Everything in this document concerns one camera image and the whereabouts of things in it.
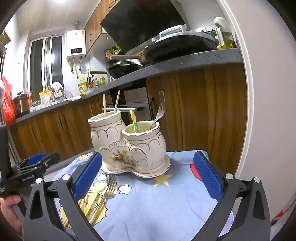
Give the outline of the left hand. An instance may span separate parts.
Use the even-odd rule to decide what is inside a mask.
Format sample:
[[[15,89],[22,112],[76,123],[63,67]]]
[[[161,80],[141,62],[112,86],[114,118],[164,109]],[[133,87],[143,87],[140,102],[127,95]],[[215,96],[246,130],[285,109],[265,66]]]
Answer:
[[[19,204],[21,198],[17,195],[11,195],[1,198],[1,211],[8,224],[16,231],[18,235],[23,234],[23,224],[15,214],[12,206]]]

